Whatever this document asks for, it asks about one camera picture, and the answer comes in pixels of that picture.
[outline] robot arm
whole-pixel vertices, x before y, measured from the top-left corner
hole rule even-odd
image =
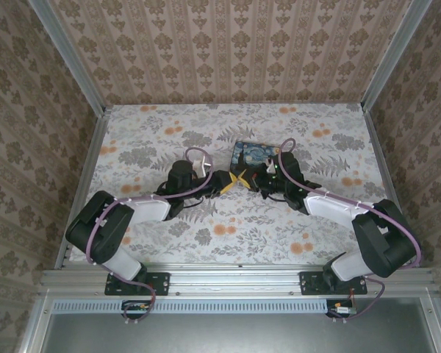
[[[367,274],[388,277],[416,255],[414,244],[401,230],[360,207],[372,207],[410,230],[404,216],[392,201],[383,199],[375,204],[357,202],[351,206],[332,199],[321,185],[304,179],[298,161],[291,152],[282,152],[282,160],[285,170],[294,180],[318,193],[304,190],[286,178],[279,167],[278,156],[271,157],[260,166],[246,169],[239,175],[239,180],[248,189],[260,192],[264,199],[272,193],[281,193],[294,210],[327,218],[355,232],[359,250],[341,254],[323,268],[323,275],[331,288],[339,282]]]
[[[204,165],[201,167],[201,175],[204,177],[198,178],[190,162],[176,161],[168,173],[168,180],[158,187],[154,195],[127,199],[111,208],[96,230],[91,243],[90,257],[93,262],[103,265],[126,281],[145,282],[146,267],[120,247],[127,227],[144,221],[171,220],[183,210],[186,199],[217,197],[224,194],[237,181],[237,178],[228,171],[214,171],[203,188],[190,193],[206,182]],[[168,197],[183,193],[187,195]],[[106,191],[95,193],[67,228],[65,237],[69,243],[86,252],[90,234],[97,220],[114,201],[115,198]]]
[[[321,185],[305,180],[292,153],[283,152],[282,160],[287,173],[294,180],[308,188],[322,190],[325,195],[311,193],[291,183],[279,168],[278,156],[271,157],[260,166],[247,168],[239,175],[239,181],[248,189],[260,192],[264,199],[272,193],[281,193],[294,210],[330,219],[355,231],[359,250],[341,254],[323,267],[323,277],[332,292],[334,288],[354,277],[372,273],[388,277],[415,256],[415,247],[407,236],[391,223],[359,206],[371,206],[409,229],[408,223],[393,202],[383,199],[376,204],[360,202],[355,207],[350,206],[328,197]],[[107,213],[91,244],[91,259],[125,280],[144,282],[145,266],[120,247],[127,227],[144,221],[170,220],[182,211],[186,199],[222,195],[237,181],[227,171],[211,173],[209,182],[199,188],[206,182],[206,177],[198,178],[190,162],[176,161],[168,174],[167,182],[162,183],[154,195],[127,199]],[[195,193],[189,192],[194,189],[199,190]],[[97,192],[67,229],[67,240],[85,252],[98,218],[114,200],[105,191]]]

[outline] floral wallpaper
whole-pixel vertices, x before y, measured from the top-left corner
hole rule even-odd
[[[54,266],[95,116],[26,1],[0,1],[0,352]]]
[[[106,104],[360,101],[410,0],[51,0]]]
[[[298,142],[294,154],[307,179],[355,199],[385,197],[355,103],[115,106],[88,198],[98,190],[117,197],[155,191],[190,146],[206,149],[215,170],[229,170],[236,141],[279,146],[288,137]],[[152,263],[324,264],[357,248],[352,231],[263,200],[240,183],[171,221],[130,226],[122,244]],[[73,249],[71,260],[85,256]]]
[[[441,0],[433,0],[371,115],[441,294]]]

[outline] wire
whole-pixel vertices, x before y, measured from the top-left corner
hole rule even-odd
[[[280,199],[275,199],[274,197],[271,197],[271,196],[266,196],[266,197],[268,197],[270,200],[273,200],[273,201],[275,201],[275,202],[286,202],[286,200],[280,200]]]
[[[191,208],[191,207],[199,206],[200,204],[203,203],[203,201],[204,201],[204,197],[201,197],[201,201],[200,201],[200,202],[196,202],[195,204],[190,204],[190,205],[188,205],[188,206],[184,206],[183,208],[184,208],[184,209],[187,209],[187,208]]]
[[[348,298],[346,298],[345,300],[341,301],[341,302],[336,302],[335,304],[329,306],[329,309],[336,307],[337,304],[339,305],[344,305],[346,302],[349,302],[351,300],[351,296],[348,296]]]
[[[367,206],[366,204],[362,204],[361,202],[357,202],[354,201],[352,199],[348,199],[346,197],[343,196],[339,196],[336,195],[334,193],[330,193],[330,192],[326,192],[326,191],[322,191],[320,189],[312,189],[307,187],[306,185],[301,184],[300,182],[295,181],[286,171],[286,168],[284,167],[283,163],[282,163],[282,150],[284,149],[284,146],[286,146],[289,142],[293,143],[293,147],[289,150],[289,152],[291,152],[294,147],[295,147],[295,140],[293,138],[288,138],[285,142],[282,143],[282,145],[279,147],[279,153],[278,153],[278,164],[279,167],[281,169],[281,171],[283,172],[283,174],[295,185],[299,186],[300,188],[303,188],[304,190],[309,191],[310,193],[317,193],[319,195],[322,196],[327,196],[330,197],[332,199],[338,200],[338,201],[342,201],[345,202],[347,204],[350,204],[352,206],[355,207],[361,207],[367,211],[370,211],[372,213],[374,213],[375,215],[383,218],[384,220],[386,220],[387,222],[391,223],[393,226],[397,227],[400,231],[402,231],[402,233],[405,234],[405,236],[408,237],[408,239],[412,242],[414,248],[415,248],[415,253],[416,253],[416,259],[415,261],[413,261],[412,263],[402,266],[402,269],[405,268],[412,268],[412,267],[416,267],[418,265],[420,265],[420,261],[421,261],[421,250],[420,247],[418,246],[418,242],[415,239],[415,237],[412,235],[412,233],[410,233],[404,226],[402,226],[400,223],[398,223],[396,220],[394,220],[393,218],[389,217],[388,215],[383,214],[382,212],[379,212],[378,210],[375,210],[373,207],[371,206]]]
[[[354,290],[353,290],[353,288],[350,288],[350,297],[351,297],[351,303],[357,309],[358,306],[356,305],[356,300],[354,300]]]
[[[212,161],[211,155],[209,153],[207,153],[206,151],[204,151],[203,149],[200,149],[199,147],[190,147],[190,148],[188,148],[184,152],[184,157],[186,158],[186,160],[188,162],[191,163],[191,160],[188,157],[188,153],[190,151],[192,151],[192,150],[196,150],[196,151],[202,152],[206,156],[206,159],[207,159],[208,163],[211,165],[211,170],[214,168],[214,163]],[[201,185],[199,185],[197,188],[194,188],[194,189],[192,189],[190,191],[186,191],[184,193],[177,193],[175,195],[167,195],[167,196],[137,196],[137,197],[133,197],[133,198],[115,199],[115,201],[113,201],[111,204],[109,204],[108,207],[106,207],[106,209],[103,211],[103,213],[96,219],[95,226],[93,227],[93,229],[92,229],[92,231],[90,233],[90,237],[88,238],[88,242],[87,242],[87,247],[85,249],[85,257],[87,258],[87,261],[89,263],[93,264],[93,260],[92,260],[91,255],[90,255],[90,253],[91,253],[91,246],[93,244],[93,240],[95,239],[96,233],[98,232],[98,228],[100,227],[101,222],[106,218],[106,216],[108,215],[110,210],[112,210],[117,204],[128,202],[128,201],[131,201],[131,200],[132,201],[142,201],[142,200],[149,200],[149,199],[159,199],[160,200],[160,199],[173,199],[173,198],[176,198],[176,197],[188,196],[188,195],[191,195],[193,193],[197,193],[202,188],[204,188],[204,186],[207,185],[207,183],[211,180],[211,178],[212,178],[212,173],[209,173],[209,175],[207,176],[206,180]],[[127,280],[127,279],[119,276],[118,274],[114,274],[111,269],[109,269],[108,267],[106,267],[104,265],[101,265],[101,267],[105,268],[107,271],[109,271],[111,274],[113,274],[114,277],[116,277],[117,279],[119,279],[122,282],[125,282],[125,283],[127,283],[129,285],[138,285],[140,287],[144,287],[144,288],[150,290],[150,292],[151,292],[151,305],[147,309],[146,313],[144,313],[138,319],[138,321],[139,320],[143,320],[148,315],[148,313],[150,313],[150,311],[152,310],[152,307],[155,305],[155,299],[156,299],[155,290],[152,287],[146,285],[145,283],[130,281],[130,280]],[[126,315],[126,312],[127,312],[127,310],[125,310],[124,318],[126,320],[130,320],[127,317],[127,315]]]
[[[384,291],[385,291],[385,284],[382,281],[379,281],[378,279],[370,278],[368,276],[365,276],[365,278],[369,282],[374,282],[374,283],[381,285],[381,290],[379,291],[379,293],[377,293],[377,296],[373,299],[373,301],[367,307],[365,307],[363,310],[361,310],[356,315],[349,316],[347,318],[343,318],[340,314],[335,313],[334,311],[331,311],[331,310],[329,310],[329,313],[335,315],[336,317],[342,318],[343,320],[346,320],[346,321],[352,320],[354,318],[360,317],[361,315],[364,315],[382,297],[382,294],[384,294]]]
[[[162,184],[160,184],[159,187],[157,188],[157,192],[162,191],[162,190],[163,190],[162,188],[163,188],[166,184],[167,184],[167,182],[163,182]]]
[[[126,323],[129,323],[130,321],[133,321],[133,322],[137,323],[137,322],[139,322],[140,320],[143,320],[144,318],[147,317],[148,309],[147,309],[147,311],[146,311],[141,317],[139,317],[139,318],[134,318],[134,319],[132,319],[132,318],[128,318],[128,317],[127,317],[127,310],[128,310],[130,307],[135,307],[135,306],[138,306],[138,305],[141,305],[141,304],[144,304],[144,303],[142,303],[142,302],[141,302],[141,303],[136,303],[136,302],[134,302],[134,303],[129,303],[128,305],[126,305],[126,306],[124,307],[123,317],[126,319]]]

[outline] floral tablecloth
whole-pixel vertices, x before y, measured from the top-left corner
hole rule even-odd
[[[156,190],[190,146],[229,169],[236,141],[279,146],[294,137],[306,179],[358,200],[385,197],[359,104],[124,105],[112,109],[88,198]],[[357,248],[353,232],[263,200],[237,184],[166,222],[127,229],[123,247],[150,263],[324,264]],[[85,257],[78,249],[71,261]]]

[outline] purple cable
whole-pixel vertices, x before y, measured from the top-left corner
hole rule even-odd
[[[379,212],[378,210],[375,210],[373,207],[371,206],[367,206],[366,204],[362,204],[361,202],[358,201],[354,201],[352,199],[348,199],[346,197],[343,196],[339,196],[339,195],[335,195],[333,193],[330,192],[325,192],[322,191],[320,189],[312,189],[312,188],[308,188],[306,185],[302,185],[300,182],[295,181],[286,171],[286,169],[284,168],[284,165],[282,164],[282,158],[281,158],[281,153],[282,150],[284,148],[284,146],[289,143],[292,142],[293,143],[293,147],[289,150],[289,152],[291,152],[294,147],[295,147],[295,140],[293,138],[288,138],[285,142],[282,143],[282,145],[279,147],[279,153],[278,153],[278,162],[279,162],[279,167],[281,168],[281,171],[283,172],[283,174],[295,185],[299,186],[300,188],[303,188],[304,190],[307,190],[311,193],[317,193],[319,195],[322,196],[326,196],[326,197],[330,197],[331,199],[335,199],[338,201],[342,201],[342,202],[346,202],[347,204],[350,204],[352,206],[356,206],[356,207],[361,207],[364,208],[365,210],[368,210],[374,214],[376,214],[377,216],[385,219],[387,222],[391,223],[392,225],[394,225],[395,227],[397,227],[399,230],[402,231],[402,233],[405,234],[405,236],[408,237],[408,239],[412,242],[414,248],[415,248],[415,252],[416,252],[416,259],[414,262],[402,266],[402,269],[405,268],[412,268],[415,267],[417,265],[420,265],[420,261],[421,261],[421,250],[420,247],[418,246],[418,242],[416,241],[415,237],[412,235],[412,233],[410,233],[404,226],[402,226],[400,223],[398,223],[395,219],[389,217],[388,215],[383,214],[382,212]]]
[[[373,278],[369,278],[369,277],[366,277],[366,279],[369,282],[374,282],[374,283],[378,283],[378,284],[381,285],[381,290],[379,291],[377,296],[373,299],[373,301],[367,307],[365,307],[363,310],[361,310],[356,315],[349,316],[347,318],[343,318],[339,313],[336,313],[336,312],[331,311],[331,310],[329,310],[329,313],[331,313],[333,316],[336,316],[338,318],[342,318],[343,320],[346,320],[346,321],[352,320],[354,318],[360,317],[361,315],[364,315],[382,297],[382,294],[384,294],[384,291],[385,291],[385,284],[383,282],[379,281],[378,279],[373,279]]]
[[[202,152],[202,153],[206,156],[208,163],[211,165],[211,167],[210,167],[211,170],[214,168],[214,163],[213,163],[213,161],[212,161],[212,157],[211,157],[211,155],[210,155],[209,153],[207,153],[206,151],[204,151],[203,149],[200,149],[199,147],[190,147],[190,148],[188,148],[188,149],[185,151],[185,153],[184,153],[184,157],[186,158],[186,160],[187,160],[188,162],[191,163],[191,161],[190,161],[190,159],[189,159],[189,157],[188,157],[188,153],[189,153],[190,151],[192,151],[192,150],[196,150],[196,151],[200,151],[200,152]],[[186,192],[184,192],[184,193],[177,193],[177,194],[175,194],[175,195],[160,196],[160,198],[163,198],[163,199],[173,199],[173,198],[176,198],[176,197],[183,197],[183,196],[191,195],[191,194],[193,194],[193,193],[197,193],[197,192],[200,191],[202,188],[204,188],[204,186],[207,185],[207,183],[211,180],[211,178],[212,178],[212,172],[210,171],[209,174],[208,174],[208,176],[207,176],[207,178],[206,178],[206,180],[205,180],[201,185],[199,185],[197,188],[194,188],[194,189],[192,189],[192,190],[190,190],[190,191],[186,191]],[[114,206],[116,206],[117,204],[120,204],[120,203],[122,203],[122,202],[127,202],[127,201],[129,201],[129,200],[140,201],[140,200],[144,200],[144,199],[146,199],[146,198],[147,198],[147,196],[137,196],[137,197],[133,197],[133,198],[125,198],[125,199],[119,199],[119,200],[115,199],[115,201],[114,201],[113,203],[111,203],[111,204],[108,205],[108,207],[103,211],[103,213],[97,218],[97,220],[96,220],[96,222],[95,222],[95,226],[93,227],[93,229],[92,229],[92,231],[91,231],[91,233],[90,233],[90,237],[88,238],[87,247],[86,247],[86,249],[85,249],[85,256],[86,256],[87,261],[88,261],[89,263],[93,263],[93,261],[92,261],[92,259],[91,259],[91,256],[90,256],[90,253],[91,253],[91,246],[92,246],[92,244],[93,244],[93,240],[95,239],[95,236],[96,236],[96,232],[98,231],[98,228],[100,227],[101,222],[102,222],[102,221],[106,218],[106,216],[108,215],[109,211],[110,211]],[[155,291],[154,291],[154,289],[151,288],[150,286],[146,285],[145,283],[142,283],[142,282],[134,282],[134,281],[129,281],[129,280],[127,280],[127,279],[124,279],[123,277],[119,276],[118,274],[114,274],[110,269],[108,269],[108,268],[105,267],[104,265],[101,265],[101,267],[105,268],[105,269],[106,269],[107,271],[109,271],[114,277],[116,277],[117,279],[119,279],[119,280],[122,281],[122,282],[125,282],[125,283],[127,283],[127,284],[129,284],[129,285],[139,285],[140,287],[147,288],[147,289],[149,289],[149,290],[151,291],[151,305],[150,305],[149,308],[147,309],[146,313],[144,313],[144,314],[138,319],[138,321],[139,321],[139,320],[143,320],[144,318],[146,318],[147,314],[152,310],[152,308],[153,308],[154,305],[155,305],[155,297],[156,297],[156,296],[155,296]],[[126,307],[126,309],[124,310],[123,316],[124,316],[124,318],[125,318],[126,320],[129,320],[129,318],[127,317],[127,307]]]

